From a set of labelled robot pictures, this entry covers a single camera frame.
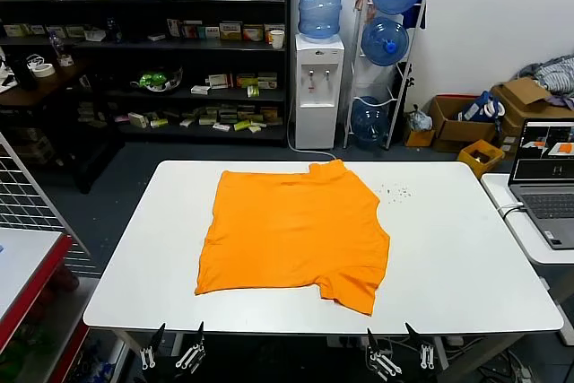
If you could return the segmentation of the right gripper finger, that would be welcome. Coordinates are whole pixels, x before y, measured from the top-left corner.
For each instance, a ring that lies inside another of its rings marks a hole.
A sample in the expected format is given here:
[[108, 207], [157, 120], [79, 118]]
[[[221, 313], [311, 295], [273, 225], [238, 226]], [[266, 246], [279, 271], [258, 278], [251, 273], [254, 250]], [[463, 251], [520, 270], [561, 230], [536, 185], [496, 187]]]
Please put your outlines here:
[[381, 379], [398, 379], [402, 376], [401, 368], [396, 365], [378, 346], [378, 341], [367, 329], [367, 368]]
[[405, 323], [405, 328], [414, 341], [415, 350], [420, 356], [420, 368], [422, 370], [434, 369], [434, 345], [428, 341], [424, 336], [419, 334], [408, 322]]

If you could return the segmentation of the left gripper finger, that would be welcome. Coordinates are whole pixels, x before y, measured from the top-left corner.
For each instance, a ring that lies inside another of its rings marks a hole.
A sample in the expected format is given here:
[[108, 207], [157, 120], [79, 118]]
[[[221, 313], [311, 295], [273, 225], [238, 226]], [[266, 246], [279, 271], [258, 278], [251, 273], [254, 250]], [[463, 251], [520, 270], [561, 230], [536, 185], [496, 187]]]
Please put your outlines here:
[[178, 370], [188, 370], [190, 373], [194, 373], [203, 361], [204, 357], [204, 322], [201, 322], [196, 333], [195, 342], [176, 362], [176, 368]]
[[163, 323], [152, 336], [148, 346], [140, 350], [140, 360], [142, 363], [143, 370], [153, 369], [155, 367], [156, 365], [155, 353], [157, 352], [161, 344], [161, 340], [163, 338], [165, 331], [165, 326], [166, 324]]

